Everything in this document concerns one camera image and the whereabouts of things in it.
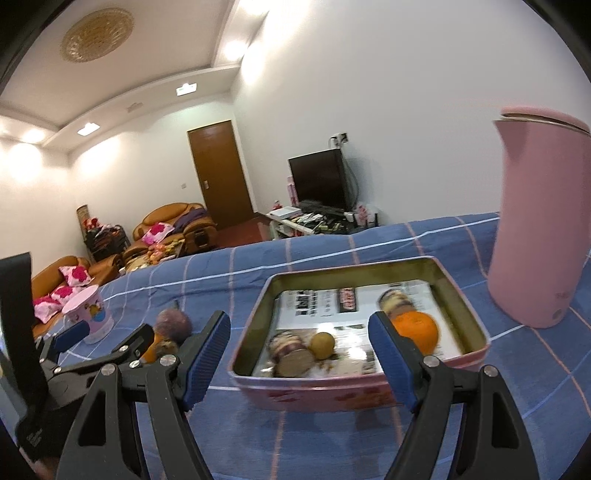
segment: power outlet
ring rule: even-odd
[[[347,133],[336,134],[330,137],[330,141],[336,148],[341,148],[344,143],[347,143],[349,141],[349,136],[347,135]]]

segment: purple blanket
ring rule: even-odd
[[[185,230],[188,224],[200,218],[207,217],[208,215],[209,213],[205,208],[195,208],[193,210],[189,210],[184,215],[181,215],[174,223],[174,230],[170,232],[170,235],[174,233],[183,233],[183,230]]]

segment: blue checkered bedsheet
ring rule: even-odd
[[[115,318],[100,343],[62,355],[70,364],[104,355],[178,299],[199,330],[214,310],[232,319],[232,336],[204,402],[189,412],[203,456],[217,480],[382,479],[410,422],[403,407],[341,413],[286,413],[249,404],[226,373],[230,356],[271,275],[418,255],[437,257],[492,336],[488,363],[507,381],[525,419],[543,479],[556,480],[591,432],[591,262],[566,318],[546,330],[515,323],[486,287],[496,213],[438,218],[352,236],[310,236],[194,255],[136,271],[102,288]],[[63,326],[57,324],[54,331]],[[434,479],[447,476],[459,427],[454,407]],[[138,406],[152,478],[164,478],[147,406]]]

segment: pillow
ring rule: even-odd
[[[142,240],[146,245],[159,244],[173,230],[174,227],[169,223],[158,222],[148,230],[148,233],[142,237]]]
[[[61,312],[63,308],[60,302],[52,299],[49,295],[33,300],[33,307],[35,308],[35,317],[43,323],[49,322],[51,317]]]
[[[77,267],[60,267],[60,272],[64,275],[66,283],[70,287],[84,287],[92,281],[92,277],[82,265]]]
[[[84,287],[69,287],[67,285],[63,285],[52,291],[50,297],[54,300],[57,300],[62,306],[65,306],[66,303],[68,303],[68,300],[70,300],[77,293],[80,293],[82,290],[84,290]]]

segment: pink box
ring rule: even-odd
[[[438,260],[417,257],[270,277],[230,360],[230,378],[253,404],[267,410],[343,411],[395,405],[395,393],[383,373],[323,379],[261,378],[251,374],[261,349],[265,348],[275,299],[282,291],[330,290],[407,280],[429,282],[444,318],[453,326],[456,340],[465,352],[447,360],[446,365],[479,370],[491,345],[486,327]]]

